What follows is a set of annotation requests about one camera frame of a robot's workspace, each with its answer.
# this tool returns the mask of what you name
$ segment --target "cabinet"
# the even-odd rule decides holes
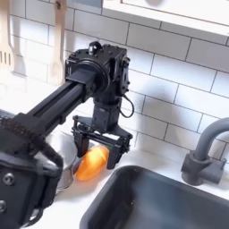
[[[103,7],[228,37],[226,0],[104,0]]]
[[[123,0],[123,4],[229,25],[226,0]]]

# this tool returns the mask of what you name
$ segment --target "cable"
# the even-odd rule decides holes
[[[25,140],[29,140],[45,157],[54,162],[63,170],[64,162],[60,155],[46,143],[46,141],[24,125],[14,121],[12,118],[0,118],[0,129],[7,130]]]
[[[123,113],[123,111],[120,109],[120,114],[125,117],[125,118],[131,118],[134,114],[134,104],[132,103],[132,101],[126,96],[126,95],[123,95],[123,97],[128,101],[130,102],[131,104],[131,107],[132,107],[132,111],[131,111],[131,114],[129,116],[127,116],[126,114]]]

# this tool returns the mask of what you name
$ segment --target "tile wall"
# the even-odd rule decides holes
[[[1,72],[0,107],[27,112],[56,86],[49,83],[54,45],[54,0],[11,0],[14,73]],[[126,47],[136,106],[120,124],[133,134],[131,146],[182,163],[212,122],[229,117],[228,37],[68,2],[64,58],[88,43]],[[123,111],[130,113],[123,102]],[[93,103],[73,115],[91,115]],[[69,117],[62,130],[70,131]],[[210,155],[229,159],[229,135],[214,141]]]

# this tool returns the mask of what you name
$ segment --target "stainless steel sink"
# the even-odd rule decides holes
[[[229,201],[137,166],[114,172],[80,229],[228,229]]]

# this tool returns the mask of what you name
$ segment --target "screw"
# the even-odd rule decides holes
[[[6,203],[3,200],[0,200],[0,214],[6,211]]]
[[[3,181],[4,181],[4,184],[5,184],[5,185],[8,185],[8,186],[13,185],[13,184],[14,184],[14,175],[11,174],[11,173],[6,174],[6,175],[4,176]]]
[[[55,4],[56,4],[57,9],[60,10],[61,9],[61,4],[59,2],[55,2]]]

